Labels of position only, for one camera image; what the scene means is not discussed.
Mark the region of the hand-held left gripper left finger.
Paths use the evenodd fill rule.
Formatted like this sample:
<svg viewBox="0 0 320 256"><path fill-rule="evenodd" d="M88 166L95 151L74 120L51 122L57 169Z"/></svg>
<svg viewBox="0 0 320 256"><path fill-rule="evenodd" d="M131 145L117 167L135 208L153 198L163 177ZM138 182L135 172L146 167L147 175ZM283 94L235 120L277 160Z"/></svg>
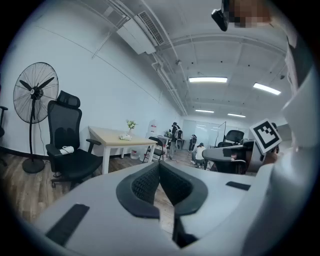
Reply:
<svg viewBox="0 0 320 256"><path fill-rule="evenodd" d="M148 163L91 178L56 200L33 225L43 234L75 204L89 207L67 241L66 249L81 256L169 256L179 247L161 229L159 220L139 218L119 203L116 187Z"/></svg>

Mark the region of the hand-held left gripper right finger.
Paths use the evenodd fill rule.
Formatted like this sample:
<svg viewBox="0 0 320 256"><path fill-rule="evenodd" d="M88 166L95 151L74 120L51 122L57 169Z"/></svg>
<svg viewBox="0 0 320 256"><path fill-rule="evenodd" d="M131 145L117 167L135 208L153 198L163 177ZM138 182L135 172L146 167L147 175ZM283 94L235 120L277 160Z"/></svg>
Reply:
<svg viewBox="0 0 320 256"><path fill-rule="evenodd" d="M160 183L174 206L172 240L159 243L160 256L254 256L254 227L270 181L272 165L256 176L159 164Z"/></svg>

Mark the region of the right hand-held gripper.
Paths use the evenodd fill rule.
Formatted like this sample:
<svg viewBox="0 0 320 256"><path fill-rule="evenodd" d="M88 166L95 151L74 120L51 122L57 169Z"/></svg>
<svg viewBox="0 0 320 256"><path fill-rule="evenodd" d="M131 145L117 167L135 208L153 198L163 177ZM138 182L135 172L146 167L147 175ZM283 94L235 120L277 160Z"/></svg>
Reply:
<svg viewBox="0 0 320 256"><path fill-rule="evenodd" d="M215 172L245 173L247 170L249 173L257 173L267 153L275 149L282 142L282 138L270 120L265 118L249 127L247 142L253 142L248 168L246 150L242 145L206 149L202 156L214 163Z"/></svg>

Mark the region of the black folding chair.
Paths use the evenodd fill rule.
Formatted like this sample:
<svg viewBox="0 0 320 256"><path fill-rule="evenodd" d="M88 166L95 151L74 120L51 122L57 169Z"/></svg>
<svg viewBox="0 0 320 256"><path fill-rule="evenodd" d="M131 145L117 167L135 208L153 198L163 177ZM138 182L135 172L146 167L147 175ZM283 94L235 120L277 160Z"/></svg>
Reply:
<svg viewBox="0 0 320 256"><path fill-rule="evenodd" d="M164 155L165 155L163 142L158 137L150 136L148 139L156 142L152 157L156 158L158 162L163 161ZM145 152L143 157L143 161L142 161L143 163L145 162L146 159L150 158L150 152L151 152L151 147L148 146L147 151Z"/></svg>

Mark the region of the water jug red label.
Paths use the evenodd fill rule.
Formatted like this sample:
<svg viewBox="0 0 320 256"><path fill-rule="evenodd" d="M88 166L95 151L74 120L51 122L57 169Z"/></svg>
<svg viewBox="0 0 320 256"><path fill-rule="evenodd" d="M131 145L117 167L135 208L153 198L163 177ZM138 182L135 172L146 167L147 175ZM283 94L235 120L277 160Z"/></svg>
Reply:
<svg viewBox="0 0 320 256"><path fill-rule="evenodd" d="M156 135L158 134L158 122L156 119L152 119L149 122L147 132L150 134L156 134Z"/></svg>

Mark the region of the wooden table white legs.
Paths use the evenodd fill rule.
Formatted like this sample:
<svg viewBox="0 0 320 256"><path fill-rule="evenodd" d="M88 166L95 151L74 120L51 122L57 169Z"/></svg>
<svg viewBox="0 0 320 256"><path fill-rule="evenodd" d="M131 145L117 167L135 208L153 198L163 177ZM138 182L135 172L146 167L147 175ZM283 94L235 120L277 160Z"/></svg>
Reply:
<svg viewBox="0 0 320 256"><path fill-rule="evenodd" d="M124 149L148 146L150 147L150 153L148 162L151 163L156 147L156 141L143 138L140 136L132 135L131 140L122 140L120 135L124 134L123 131L113 130L95 126L88 126L88 130L92 136L94 136L103 145L103 162L102 162L102 174L109 173L109 161L111 149L122 149L121 157L124 157Z"/></svg>

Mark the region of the white ceiling pipe run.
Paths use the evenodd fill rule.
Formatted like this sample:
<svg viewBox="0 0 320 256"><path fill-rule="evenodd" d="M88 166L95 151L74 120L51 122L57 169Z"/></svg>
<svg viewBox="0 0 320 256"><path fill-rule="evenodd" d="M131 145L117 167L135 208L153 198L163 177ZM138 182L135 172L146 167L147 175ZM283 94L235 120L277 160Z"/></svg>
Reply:
<svg viewBox="0 0 320 256"><path fill-rule="evenodd" d="M164 63L161 61L160 57L157 55L156 52L151 54L154 62L151 64L153 69L156 71L156 73L159 75L159 77L162 79L163 83L165 84L168 92L172 96L173 100L175 101L176 105L182 112L183 116L187 116L187 110L183 104L183 101L181 100L178 89L175 87L174 83L170 79L169 75L166 73L164 69Z"/></svg>

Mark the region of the vase with white flowers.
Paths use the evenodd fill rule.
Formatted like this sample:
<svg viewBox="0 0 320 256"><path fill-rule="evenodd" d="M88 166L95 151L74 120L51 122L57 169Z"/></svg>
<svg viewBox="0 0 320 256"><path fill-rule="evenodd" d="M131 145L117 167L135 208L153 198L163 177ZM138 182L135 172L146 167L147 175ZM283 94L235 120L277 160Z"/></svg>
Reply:
<svg viewBox="0 0 320 256"><path fill-rule="evenodd" d="M126 120L126 124L128 126L128 135L132 136L133 135L133 130L135 129L135 127L137 126L137 123L134 120Z"/></svg>

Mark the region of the black mesh office chair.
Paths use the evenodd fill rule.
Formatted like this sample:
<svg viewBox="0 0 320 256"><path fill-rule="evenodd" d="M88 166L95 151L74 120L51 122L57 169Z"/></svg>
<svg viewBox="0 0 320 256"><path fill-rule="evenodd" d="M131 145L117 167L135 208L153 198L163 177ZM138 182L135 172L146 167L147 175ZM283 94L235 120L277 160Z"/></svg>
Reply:
<svg viewBox="0 0 320 256"><path fill-rule="evenodd" d="M80 123L82 111L81 101L77 96L60 91L56 100L48 103L48 127L50 143L45 146L54 173L51 186L57 183L70 183L72 190L84 179L93 177L94 172L103 163L102 156L92 153L95 145L101 143L95 139L87 139L87 151L80 149ZM72 154L62 155L59 151L63 146L72 146Z"/></svg>

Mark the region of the person's body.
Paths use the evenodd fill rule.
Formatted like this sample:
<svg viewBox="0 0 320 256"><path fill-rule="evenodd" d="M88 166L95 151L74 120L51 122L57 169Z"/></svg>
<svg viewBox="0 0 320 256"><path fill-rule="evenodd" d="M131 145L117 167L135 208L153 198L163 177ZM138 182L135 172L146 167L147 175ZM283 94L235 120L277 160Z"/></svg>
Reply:
<svg viewBox="0 0 320 256"><path fill-rule="evenodd" d="M283 107L283 116L291 131L295 148L320 146L320 116L317 108L319 75L312 53L292 22L271 0L225 0L223 10L229 23L250 28L272 24L286 35L285 63L291 99Z"/></svg>

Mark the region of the black standing fan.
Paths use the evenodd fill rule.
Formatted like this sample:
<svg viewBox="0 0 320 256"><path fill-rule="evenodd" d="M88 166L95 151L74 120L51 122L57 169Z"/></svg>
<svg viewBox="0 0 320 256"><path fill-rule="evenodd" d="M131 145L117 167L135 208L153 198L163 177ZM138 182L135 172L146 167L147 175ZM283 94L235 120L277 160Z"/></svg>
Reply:
<svg viewBox="0 0 320 256"><path fill-rule="evenodd" d="M33 151L33 125L48 116L48 104L59 92L59 79L54 68L46 62L35 62L19 75L13 90L13 105L18 117L28 124L29 156L22 163L28 174L41 172L45 163L36 159Z"/></svg>

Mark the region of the white ceiling air conditioner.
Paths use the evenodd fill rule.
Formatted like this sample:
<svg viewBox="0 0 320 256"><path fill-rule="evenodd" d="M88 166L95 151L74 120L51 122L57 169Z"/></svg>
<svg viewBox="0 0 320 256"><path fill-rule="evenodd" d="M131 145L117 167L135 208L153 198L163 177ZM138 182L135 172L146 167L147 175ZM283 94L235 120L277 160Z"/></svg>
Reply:
<svg viewBox="0 0 320 256"><path fill-rule="evenodd" d="M146 11L126 21L116 33L138 54L156 52L165 41Z"/></svg>

